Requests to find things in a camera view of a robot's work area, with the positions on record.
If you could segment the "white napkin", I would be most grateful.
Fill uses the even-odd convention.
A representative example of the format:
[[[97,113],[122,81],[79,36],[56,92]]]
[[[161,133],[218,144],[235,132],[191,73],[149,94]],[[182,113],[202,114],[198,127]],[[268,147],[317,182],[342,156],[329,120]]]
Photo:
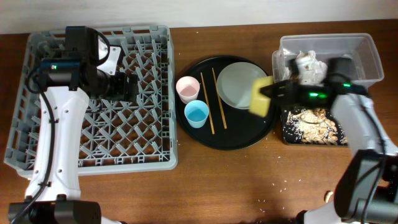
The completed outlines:
[[[326,77],[328,65],[316,59],[316,52],[309,50],[308,52],[300,52],[294,62],[297,63],[298,75],[293,75],[291,66],[285,67],[284,78],[294,80],[297,79],[301,85],[319,85]]]

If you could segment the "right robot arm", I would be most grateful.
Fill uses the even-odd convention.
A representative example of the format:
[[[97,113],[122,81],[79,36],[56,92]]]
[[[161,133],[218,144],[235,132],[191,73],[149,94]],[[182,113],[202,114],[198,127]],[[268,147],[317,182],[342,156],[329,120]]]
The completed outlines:
[[[365,86],[354,84],[350,58],[331,58],[320,85],[272,77],[252,86],[250,112],[265,117],[269,105],[328,110],[341,125],[353,159],[336,186],[334,199],[301,211],[296,223],[397,223],[397,146],[386,134]]]

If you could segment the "pink cup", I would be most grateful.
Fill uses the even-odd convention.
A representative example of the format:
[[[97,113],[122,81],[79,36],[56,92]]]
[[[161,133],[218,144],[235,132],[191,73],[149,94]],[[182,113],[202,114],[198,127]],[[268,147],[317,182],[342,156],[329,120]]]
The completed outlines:
[[[187,104],[197,99],[200,91],[200,83],[194,77],[185,76],[177,81],[176,91],[181,101]]]

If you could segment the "blue cup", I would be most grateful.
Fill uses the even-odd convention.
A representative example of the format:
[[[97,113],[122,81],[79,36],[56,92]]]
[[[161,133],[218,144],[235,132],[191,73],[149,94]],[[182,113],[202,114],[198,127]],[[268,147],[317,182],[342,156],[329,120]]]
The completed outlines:
[[[184,109],[184,115],[193,128],[201,128],[207,121],[209,116],[209,107],[204,101],[193,100],[189,102]]]

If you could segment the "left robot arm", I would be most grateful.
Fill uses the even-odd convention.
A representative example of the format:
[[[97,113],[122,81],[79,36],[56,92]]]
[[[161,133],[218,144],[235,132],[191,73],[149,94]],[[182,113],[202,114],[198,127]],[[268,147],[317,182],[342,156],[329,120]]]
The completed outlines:
[[[122,56],[97,30],[68,26],[65,48],[28,74],[27,89],[40,96],[39,140],[25,199],[9,206],[11,223],[108,222],[97,202],[81,199],[78,155],[90,100],[137,99],[137,76],[117,70]]]

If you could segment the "yellow bowl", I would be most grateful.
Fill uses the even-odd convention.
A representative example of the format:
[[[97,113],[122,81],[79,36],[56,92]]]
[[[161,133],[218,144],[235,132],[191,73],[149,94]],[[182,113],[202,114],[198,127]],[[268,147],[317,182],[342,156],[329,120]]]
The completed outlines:
[[[261,93],[261,88],[272,85],[273,83],[273,76],[266,76],[254,80],[249,104],[250,113],[262,118],[267,116],[271,99]]]

